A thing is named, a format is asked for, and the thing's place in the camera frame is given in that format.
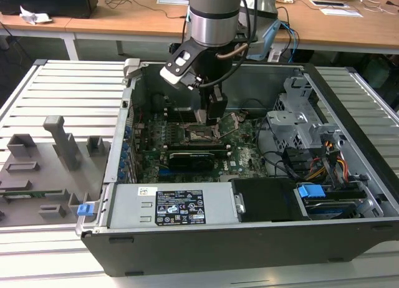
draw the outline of power supply label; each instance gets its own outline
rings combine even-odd
[[[206,224],[202,190],[157,191],[155,223],[158,226]]]

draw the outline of green circuit board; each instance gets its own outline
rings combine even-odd
[[[182,123],[171,123],[163,118],[153,117],[142,124],[142,131],[136,138],[139,160],[139,183],[191,183],[191,182],[227,182],[233,178],[257,178],[267,176],[266,167],[261,162],[254,142],[254,120],[244,120],[238,124],[231,118],[224,118],[219,123],[220,133],[230,133],[218,139],[214,144],[222,148],[212,149],[216,154],[211,171],[171,172],[168,167],[168,156],[184,148],[189,140],[201,141],[196,150],[189,152],[209,151],[206,145],[214,145],[208,139],[211,137],[209,128],[190,123],[182,127]],[[174,146],[167,150],[164,145]],[[223,150],[229,145],[228,154]]]

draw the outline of desk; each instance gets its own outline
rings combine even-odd
[[[301,1],[316,8],[309,0]],[[349,1],[347,4],[356,7],[363,18],[326,16],[321,11],[309,9],[298,0],[295,0],[294,4],[277,6],[284,6],[288,10],[291,27],[300,36],[300,49],[399,54],[398,8],[386,5],[387,0],[372,1],[380,2],[382,8],[397,14],[368,11],[360,1]],[[287,20],[283,9],[279,9],[279,18]],[[279,31],[272,47],[273,51],[283,50],[288,40],[287,32]]]
[[[170,17],[182,16],[186,6],[160,5],[156,0],[136,0],[153,9],[163,9]],[[309,0],[302,0],[310,5]],[[395,6],[383,8],[394,12]],[[399,4],[399,0],[390,0]],[[359,1],[348,2],[359,9],[363,18],[326,16],[309,9],[305,4],[277,4],[287,8],[291,27],[300,35],[300,48],[340,52],[364,52],[399,54],[399,15],[370,12]],[[279,16],[286,20],[284,10]],[[55,23],[30,25],[18,16],[4,16],[2,22],[15,36],[56,37],[65,42],[70,59],[78,60],[77,39],[117,41],[118,53],[122,53],[121,41],[177,42],[181,36],[183,19],[168,19],[161,11],[126,2],[111,9],[105,0],[99,0],[91,19],[54,18]],[[6,35],[0,29],[0,35]],[[270,59],[279,55],[289,38],[286,31],[279,31],[272,47]]]

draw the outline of blue plastic tab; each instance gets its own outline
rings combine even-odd
[[[317,184],[302,185],[298,188],[301,198],[324,198],[323,187]]]
[[[81,204],[77,208],[78,216],[93,216],[94,215],[94,205],[93,204]]]

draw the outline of aluminum extrusion table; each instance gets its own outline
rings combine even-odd
[[[111,142],[123,90],[122,69],[122,62],[49,60],[34,65],[0,110],[0,165],[8,157],[6,145],[14,133],[31,133],[35,142],[52,141],[41,127],[46,115],[63,115],[65,130],[76,140],[102,135]],[[399,175],[398,116],[358,74],[345,68],[318,70]],[[329,118],[327,110],[322,111]],[[111,278],[74,227],[0,228],[1,287],[399,286],[397,241],[380,244],[346,263]]]

